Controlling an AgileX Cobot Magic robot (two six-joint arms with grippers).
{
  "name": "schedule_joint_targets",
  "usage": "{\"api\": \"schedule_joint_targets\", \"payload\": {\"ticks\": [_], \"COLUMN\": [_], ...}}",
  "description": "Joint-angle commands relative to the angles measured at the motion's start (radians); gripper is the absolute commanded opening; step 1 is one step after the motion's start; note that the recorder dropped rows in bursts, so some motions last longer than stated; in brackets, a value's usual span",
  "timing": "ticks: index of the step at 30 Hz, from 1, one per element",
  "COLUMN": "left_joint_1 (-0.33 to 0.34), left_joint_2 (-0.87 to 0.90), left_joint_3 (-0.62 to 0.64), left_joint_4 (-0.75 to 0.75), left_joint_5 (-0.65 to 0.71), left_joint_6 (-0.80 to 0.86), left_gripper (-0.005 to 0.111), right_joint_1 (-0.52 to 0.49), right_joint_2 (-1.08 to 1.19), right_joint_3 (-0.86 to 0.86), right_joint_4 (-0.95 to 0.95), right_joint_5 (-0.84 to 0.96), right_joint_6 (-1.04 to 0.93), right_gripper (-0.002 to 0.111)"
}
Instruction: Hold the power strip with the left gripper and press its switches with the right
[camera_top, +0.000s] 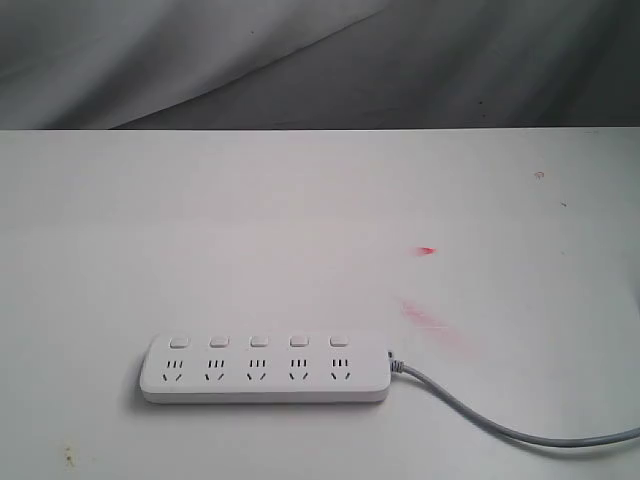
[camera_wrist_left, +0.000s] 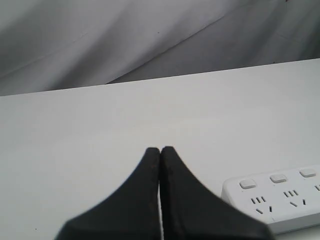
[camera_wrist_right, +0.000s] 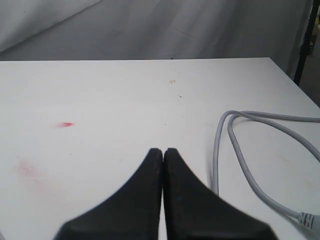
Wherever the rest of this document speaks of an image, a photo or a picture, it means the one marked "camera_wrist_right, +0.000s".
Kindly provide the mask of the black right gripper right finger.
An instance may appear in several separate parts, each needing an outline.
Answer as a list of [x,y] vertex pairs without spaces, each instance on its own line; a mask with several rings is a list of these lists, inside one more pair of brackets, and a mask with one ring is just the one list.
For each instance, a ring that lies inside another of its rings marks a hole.
[[169,240],[275,240],[271,227],[214,194],[169,148],[163,160],[163,200]]

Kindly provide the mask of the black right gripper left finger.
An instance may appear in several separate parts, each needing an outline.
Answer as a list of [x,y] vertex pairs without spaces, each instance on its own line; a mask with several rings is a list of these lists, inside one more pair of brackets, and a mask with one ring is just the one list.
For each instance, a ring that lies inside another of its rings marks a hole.
[[157,240],[162,202],[163,153],[151,148],[112,196],[64,223],[56,240]]

